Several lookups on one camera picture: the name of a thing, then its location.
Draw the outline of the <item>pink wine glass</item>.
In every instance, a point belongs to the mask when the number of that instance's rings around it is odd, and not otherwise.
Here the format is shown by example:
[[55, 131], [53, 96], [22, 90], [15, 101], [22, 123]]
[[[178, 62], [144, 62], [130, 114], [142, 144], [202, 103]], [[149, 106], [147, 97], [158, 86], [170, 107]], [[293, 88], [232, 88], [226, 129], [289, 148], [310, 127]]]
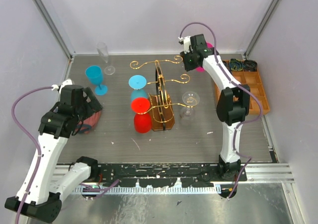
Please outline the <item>pink wine glass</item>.
[[198, 66], [195, 69], [197, 72], [204, 72], [204, 64], [208, 65], [210, 68], [211, 66], [217, 66], [218, 65], [218, 52], [216, 53], [217, 55], [215, 56], [214, 52], [214, 46], [213, 44], [207, 42], [205, 45], [200, 45], [197, 49], [197, 54], [199, 56], [198, 59]]

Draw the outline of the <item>light blue wine glass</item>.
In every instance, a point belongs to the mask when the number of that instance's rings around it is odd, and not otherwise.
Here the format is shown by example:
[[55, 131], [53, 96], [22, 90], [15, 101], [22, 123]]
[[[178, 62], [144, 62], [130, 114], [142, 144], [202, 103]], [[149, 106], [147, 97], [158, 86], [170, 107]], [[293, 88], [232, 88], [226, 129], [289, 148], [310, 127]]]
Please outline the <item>light blue wine glass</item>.
[[147, 93], [144, 91], [144, 87], [147, 85], [147, 80], [144, 76], [134, 75], [130, 77], [128, 84], [133, 89], [131, 93], [131, 102], [137, 98], [148, 98]]
[[97, 65], [90, 66], [85, 70], [85, 75], [95, 85], [94, 91], [96, 95], [103, 96], [108, 92], [108, 87], [103, 84], [104, 77], [101, 67]]

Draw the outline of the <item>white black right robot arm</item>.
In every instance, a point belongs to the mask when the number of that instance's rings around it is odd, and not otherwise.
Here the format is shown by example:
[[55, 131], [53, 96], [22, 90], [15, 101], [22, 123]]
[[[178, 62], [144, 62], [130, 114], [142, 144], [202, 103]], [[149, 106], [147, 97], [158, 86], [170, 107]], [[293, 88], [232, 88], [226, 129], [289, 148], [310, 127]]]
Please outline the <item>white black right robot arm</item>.
[[223, 126], [223, 144], [217, 165], [217, 174], [223, 181], [230, 181], [240, 171], [238, 155], [241, 125], [249, 113], [249, 86], [233, 77], [222, 62], [215, 48], [208, 48], [203, 34], [179, 37], [183, 46], [180, 55], [185, 70], [203, 68], [220, 90], [216, 112]]

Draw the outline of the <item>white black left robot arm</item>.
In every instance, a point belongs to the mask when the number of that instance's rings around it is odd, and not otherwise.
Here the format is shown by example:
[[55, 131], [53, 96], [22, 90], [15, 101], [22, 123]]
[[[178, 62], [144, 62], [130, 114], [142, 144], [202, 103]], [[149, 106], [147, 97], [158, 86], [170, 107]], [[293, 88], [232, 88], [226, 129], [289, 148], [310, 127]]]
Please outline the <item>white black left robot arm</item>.
[[60, 93], [60, 100], [41, 118], [38, 138], [31, 166], [20, 190], [8, 197], [5, 208], [36, 220], [52, 223], [61, 211], [69, 194], [83, 181], [95, 182], [99, 178], [97, 160], [82, 156], [56, 183], [53, 173], [59, 156], [71, 136], [102, 106], [89, 87], [68, 84], [52, 86]]

